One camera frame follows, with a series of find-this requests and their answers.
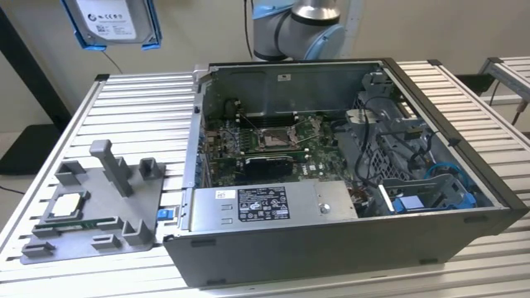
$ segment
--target white wall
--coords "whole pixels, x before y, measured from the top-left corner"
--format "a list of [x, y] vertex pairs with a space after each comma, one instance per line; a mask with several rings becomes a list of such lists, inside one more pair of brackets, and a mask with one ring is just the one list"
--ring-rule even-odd
[[0, 53], [0, 132], [21, 132], [28, 125], [48, 123], [43, 108]]
[[366, 0], [352, 52], [475, 73], [489, 56], [530, 56], [529, 29], [529, 0]]

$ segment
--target sticker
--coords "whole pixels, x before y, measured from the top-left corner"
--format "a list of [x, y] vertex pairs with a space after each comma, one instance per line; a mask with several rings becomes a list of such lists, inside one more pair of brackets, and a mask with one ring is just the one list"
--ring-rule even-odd
[[238, 190], [239, 220], [290, 219], [284, 187], [263, 187]]
[[235, 199], [235, 189], [227, 191], [215, 191], [216, 199]]
[[88, 29], [108, 40], [132, 40], [136, 31], [127, 0], [77, 0]]
[[278, 82], [291, 81], [291, 74], [279, 74], [278, 75]]

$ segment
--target black cable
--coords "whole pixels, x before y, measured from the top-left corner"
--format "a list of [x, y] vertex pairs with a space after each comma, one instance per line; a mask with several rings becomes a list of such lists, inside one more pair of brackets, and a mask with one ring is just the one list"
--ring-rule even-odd
[[411, 170], [411, 168], [410, 168], [410, 166], [411, 166], [411, 163], [412, 163], [412, 161], [414, 161], [414, 159], [418, 157], [418, 156], [420, 156], [422, 157], [422, 159], [423, 159], [423, 162], [426, 162], [426, 159], [424, 159], [424, 155], [430, 152], [430, 150], [431, 150], [431, 147], [432, 147], [432, 137], [434, 137], [434, 135], [436, 134], [436, 133], [439, 133], [439, 130], [436, 130], [434, 133], [431, 133], [430, 135], [428, 135], [428, 137], [427, 137], [427, 147], [424, 148], [424, 151], [423, 152], [419, 152], [419, 150], [418, 150], [418, 152], [415, 152], [414, 154], [412, 154], [412, 156], [410, 157], [410, 159], [408, 159], [408, 161], [407, 161], [407, 164], [408, 164], [408, 170]]
[[519, 119], [519, 115], [521, 115], [521, 112], [517, 112], [517, 113], [515, 113], [514, 120], [511, 121], [511, 125], [515, 125], [517, 120]]
[[112, 58], [107, 55], [107, 53], [104, 51], [101, 51], [103, 55], [105, 55], [107, 59], [112, 62], [112, 64], [116, 66], [119, 73], [123, 74], [123, 71], [120, 69], [120, 67], [117, 66], [116, 62], [112, 60]]
[[491, 93], [490, 107], [491, 107], [491, 104], [493, 104], [493, 102], [494, 102], [494, 97], [495, 97], [497, 88], [498, 88], [498, 85], [499, 85], [499, 84], [501, 84], [501, 81], [497, 81], [497, 85], [495, 85], [495, 88], [494, 88], [494, 92]]
[[248, 41], [248, 24], [247, 24], [247, 0], [243, 0], [243, 15], [244, 15], [244, 22], [246, 22], [246, 41], [247, 41], [247, 50], [250, 59], [252, 59], [252, 51], [250, 50], [250, 41]]
[[11, 191], [11, 192], [15, 192], [15, 193], [17, 193], [17, 194], [21, 194], [21, 195], [24, 195], [24, 194], [25, 194], [25, 192], [16, 191], [15, 189], [11, 189], [11, 188], [3, 187], [3, 186], [0, 186], [0, 189], [3, 189], [4, 191]]
[[359, 165], [360, 165], [360, 160], [362, 160], [362, 158], [363, 158], [363, 156], [364, 156], [364, 153], [366, 153], [366, 149], [367, 149], [367, 139], [368, 139], [368, 137], [370, 137], [370, 123], [368, 123], [368, 119], [367, 119], [367, 115], [366, 115], [366, 110], [368, 110], [368, 108], [367, 108], [367, 103], [368, 103], [372, 99], [375, 99], [375, 98], [379, 98], [379, 99], [388, 99], [390, 101], [394, 102], [394, 100], [392, 100], [390, 97], [374, 96], [374, 97], [371, 97], [371, 98], [367, 99], [367, 101], [363, 103], [363, 105], [362, 105], [362, 107], [360, 107], [360, 108], [363, 109], [363, 115], [364, 115], [364, 137], [363, 137], [363, 143], [362, 143], [362, 146], [360, 146], [360, 154], [359, 154], [359, 156], [356, 157], [356, 161], [355, 161], [354, 171], [355, 171], [355, 176], [360, 179], [360, 181], [362, 181], [366, 185], [368, 185], [368, 186], [371, 186], [371, 187], [378, 187], [378, 186], [376, 186], [375, 183], [372, 183], [368, 179], [366, 179], [364, 177], [360, 176], [360, 174], [359, 174]]

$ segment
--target black power cable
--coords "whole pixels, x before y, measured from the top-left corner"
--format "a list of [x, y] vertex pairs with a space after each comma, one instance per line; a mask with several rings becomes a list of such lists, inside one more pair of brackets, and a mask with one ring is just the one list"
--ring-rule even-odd
[[15, 189], [11, 189], [11, 188], [3, 187], [3, 186], [0, 186], [0, 189], [3, 189], [4, 191], [11, 191], [11, 192], [15, 192], [16, 194], [21, 194], [21, 195], [24, 195], [24, 194], [25, 194], [25, 193], [24, 193], [24, 192], [21, 192], [21, 191], [16, 191]]
[[498, 88], [498, 85], [499, 85], [499, 84], [501, 84], [501, 81], [497, 81], [497, 85], [495, 85], [495, 88], [494, 88], [494, 92], [491, 93], [490, 107], [491, 107], [491, 104], [494, 103], [494, 97], [495, 97], [497, 88]]
[[251, 51], [251, 49], [250, 49], [250, 41], [248, 41], [247, 0], [243, 0], [243, 17], [244, 17], [244, 22], [246, 22], [247, 50], [248, 50], [250, 59], [252, 59], [252, 51]]
[[117, 66], [116, 62], [112, 60], [112, 58], [107, 55], [107, 53], [104, 51], [101, 51], [103, 55], [105, 55], [107, 59], [112, 62], [112, 64], [116, 66], [119, 73], [123, 74], [123, 71], [120, 69], [120, 67]]
[[513, 119], [513, 121], [511, 121], [511, 125], [515, 125], [517, 120], [519, 119], [519, 115], [521, 115], [521, 112], [517, 112], [517, 113], [515, 113], [515, 117], [514, 117], [514, 119]]

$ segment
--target cable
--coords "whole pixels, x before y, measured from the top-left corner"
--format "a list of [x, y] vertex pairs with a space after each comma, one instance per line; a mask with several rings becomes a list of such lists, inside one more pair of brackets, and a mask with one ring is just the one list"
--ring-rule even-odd
[[493, 104], [493, 102], [494, 102], [494, 97], [495, 97], [497, 88], [498, 88], [498, 85], [499, 85], [499, 84], [501, 84], [501, 81], [497, 81], [497, 85], [495, 85], [495, 88], [494, 88], [494, 92], [491, 93], [490, 107], [491, 107], [491, 104]]
[[362, 105], [362, 109], [363, 109], [363, 116], [364, 116], [364, 137], [363, 137], [363, 144], [360, 146], [360, 154], [356, 157], [356, 161], [355, 161], [355, 166], [354, 166], [354, 171], [355, 171], [355, 176], [360, 179], [360, 181], [371, 186], [371, 187], [376, 187], [375, 183], [372, 183], [368, 179], [366, 179], [364, 177], [360, 176], [359, 174], [359, 165], [360, 165], [360, 160], [364, 156], [366, 153], [366, 149], [367, 149], [367, 139], [370, 137], [370, 123], [368, 123], [368, 119], [367, 119], [367, 115], [366, 115], [366, 110], [367, 110], [367, 103], [375, 99], [375, 98], [380, 98], [380, 99], [388, 99], [391, 102], [394, 102], [394, 100], [390, 97], [384, 97], [384, 96], [374, 96], [371, 98], [367, 99], [367, 101], [363, 103]]
[[436, 163], [435, 165], [432, 165], [428, 168], [427, 172], [424, 173], [423, 179], [427, 179], [430, 177], [430, 175], [431, 175], [432, 170], [435, 168], [440, 167], [440, 166], [447, 166], [447, 167], [452, 168], [462, 175], [463, 184], [464, 184], [463, 187], [469, 188], [470, 187], [470, 181], [469, 181], [467, 175], [463, 173], [463, 171], [459, 169], [459, 167], [456, 165], [454, 165], [452, 163]]
[[104, 51], [101, 51], [103, 55], [105, 55], [107, 59], [112, 62], [112, 64], [116, 66], [119, 73], [123, 74], [123, 71], [120, 69], [120, 67], [117, 66], [116, 62], [112, 60], [112, 58], [107, 55], [107, 53]]
[[514, 117], [514, 119], [513, 119], [513, 121], [511, 121], [511, 125], [515, 125], [517, 120], [519, 119], [519, 115], [521, 115], [521, 112], [517, 112], [517, 113], [515, 113], [515, 117]]
[[25, 192], [16, 191], [15, 189], [11, 189], [11, 188], [3, 187], [3, 186], [0, 186], [0, 189], [3, 189], [4, 191], [11, 191], [11, 192], [15, 192], [17, 194], [25, 195]]
[[420, 153], [419, 150], [418, 150], [418, 152], [415, 152], [415, 153], [412, 154], [412, 156], [410, 157], [410, 159], [408, 159], [408, 161], [407, 161], [407, 165], [408, 165], [407, 168], [408, 168], [408, 170], [410, 170], [411, 163], [412, 163], [414, 159], [415, 159], [418, 156], [420, 156], [422, 159], [423, 159], [423, 162], [426, 162], [426, 159], [424, 159], [423, 157], [424, 157], [424, 155], [426, 155], [426, 154], [430, 152], [430, 150], [431, 150], [431, 147], [432, 147], [432, 137], [434, 137], [434, 135], [435, 135], [436, 133], [439, 133], [439, 130], [436, 130], [434, 133], [431, 133], [431, 134], [428, 135], [428, 137], [427, 137], [427, 147], [424, 148], [424, 151]]
[[244, 22], [246, 22], [246, 41], [247, 41], [247, 50], [250, 59], [252, 59], [252, 51], [250, 50], [250, 41], [248, 41], [248, 24], [247, 24], [247, 0], [243, 0], [243, 15], [244, 15]]

